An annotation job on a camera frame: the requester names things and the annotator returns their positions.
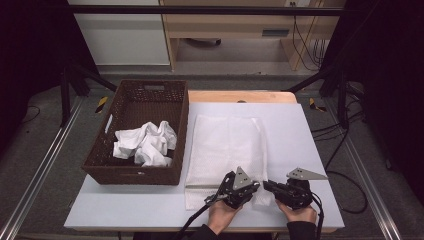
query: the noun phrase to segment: white cloth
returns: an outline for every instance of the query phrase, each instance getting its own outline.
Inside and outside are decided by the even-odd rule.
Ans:
[[[114,143],[113,156],[128,159],[134,156],[134,163],[144,166],[167,166],[172,159],[165,157],[168,149],[174,150],[177,135],[167,121],[159,128],[152,122],[141,128],[115,132],[118,142]]]
[[[235,172],[238,166],[261,184],[251,202],[269,205],[272,194],[262,187],[268,176],[266,139],[260,119],[198,115],[185,182],[186,209],[201,208],[204,199],[216,193],[225,174]]]

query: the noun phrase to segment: white cabinet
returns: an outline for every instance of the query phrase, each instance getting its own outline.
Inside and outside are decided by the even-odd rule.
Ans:
[[[157,0],[68,0],[70,5],[159,5]],[[96,65],[169,65],[161,15],[75,14]]]

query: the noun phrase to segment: black curtain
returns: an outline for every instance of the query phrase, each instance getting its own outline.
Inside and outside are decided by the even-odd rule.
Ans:
[[[36,93],[60,84],[63,68],[78,63],[97,73],[96,65],[71,13],[43,10],[66,0],[3,0],[0,8],[0,153]]]
[[[366,9],[370,3],[351,0],[347,6]],[[342,69],[347,81],[363,84],[370,126],[389,162],[424,204],[423,15],[424,1],[379,1],[346,52]],[[360,22],[360,18],[340,19],[323,67],[336,59]]]

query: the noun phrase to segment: white table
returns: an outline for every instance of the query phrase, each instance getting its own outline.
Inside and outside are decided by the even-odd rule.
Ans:
[[[302,107],[297,103],[190,103],[184,164],[178,186],[99,185],[87,175],[65,222],[79,231],[177,231],[195,211],[186,211],[184,182],[187,175],[194,119],[211,116],[260,117],[268,145],[268,178],[285,183],[286,174],[301,167],[325,175]],[[323,232],[344,227],[327,180],[310,181],[323,202]],[[207,222],[200,215],[189,229]],[[286,229],[283,213],[271,206],[246,205],[227,231],[276,232]]]

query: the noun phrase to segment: wicker basket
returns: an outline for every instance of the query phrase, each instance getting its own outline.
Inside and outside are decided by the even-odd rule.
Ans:
[[[177,133],[168,167],[141,167],[134,158],[112,156],[115,131],[168,121]],[[185,81],[122,80],[82,169],[99,184],[178,185],[183,165],[188,120]]]

